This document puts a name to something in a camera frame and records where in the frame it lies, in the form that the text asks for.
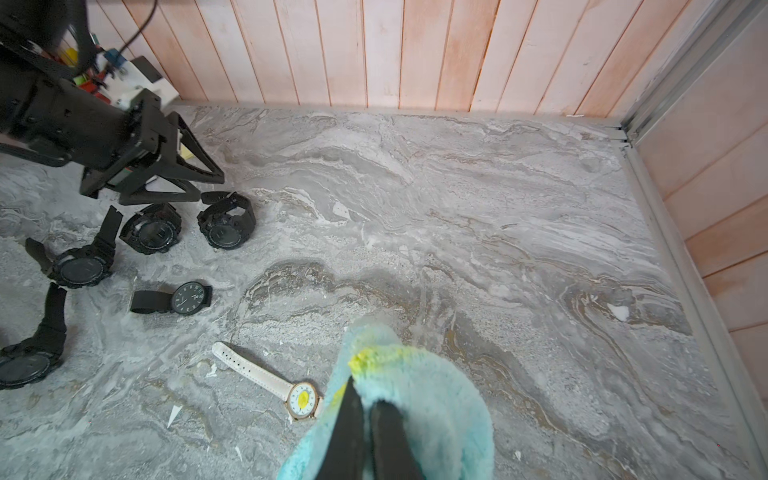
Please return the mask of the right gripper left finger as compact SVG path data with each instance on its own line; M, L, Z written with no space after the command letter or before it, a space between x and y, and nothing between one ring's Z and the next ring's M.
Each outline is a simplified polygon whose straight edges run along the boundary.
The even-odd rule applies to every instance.
M364 409L354 379L346 383L317 480L361 480L365 465Z

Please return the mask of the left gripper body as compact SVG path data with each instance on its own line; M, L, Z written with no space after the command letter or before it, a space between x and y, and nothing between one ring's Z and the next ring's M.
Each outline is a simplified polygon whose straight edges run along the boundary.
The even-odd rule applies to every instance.
M2 153L49 167L82 165L82 195L104 189L122 205L196 202L198 184L225 174L177 113L147 89L121 110L65 78L64 66L1 49Z

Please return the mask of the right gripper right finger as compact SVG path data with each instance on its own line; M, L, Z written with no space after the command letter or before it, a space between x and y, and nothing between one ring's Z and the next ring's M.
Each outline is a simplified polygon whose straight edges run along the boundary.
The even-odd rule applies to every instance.
M398 408L385 401L377 402L371 409L370 426L374 477L378 480L422 480Z

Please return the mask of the teal microfiber cloth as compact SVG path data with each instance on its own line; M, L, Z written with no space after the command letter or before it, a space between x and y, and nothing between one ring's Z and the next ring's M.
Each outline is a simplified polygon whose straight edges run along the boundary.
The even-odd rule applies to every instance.
M331 400L283 463L279 478L316 479L350 377L364 409L362 479L376 479L370 413L379 401L395 405L403 416L423 479L492 478L494 429L479 390L450 361L403 344L392 328L368 319L345 333L328 384Z

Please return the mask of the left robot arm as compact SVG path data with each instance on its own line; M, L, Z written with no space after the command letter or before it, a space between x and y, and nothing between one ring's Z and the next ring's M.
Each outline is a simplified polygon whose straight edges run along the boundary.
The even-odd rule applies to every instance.
M105 51L83 1L1 4L1 151L82 166L79 192L122 205L195 202L225 174L177 113L177 92L143 57Z

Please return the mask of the aluminium wall frame rail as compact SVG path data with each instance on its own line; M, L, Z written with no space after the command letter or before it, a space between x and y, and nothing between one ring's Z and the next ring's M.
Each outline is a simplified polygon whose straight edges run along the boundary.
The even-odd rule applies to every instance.
M767 5L660 1L605 68L638 98L622 126L681 300L767 475Z

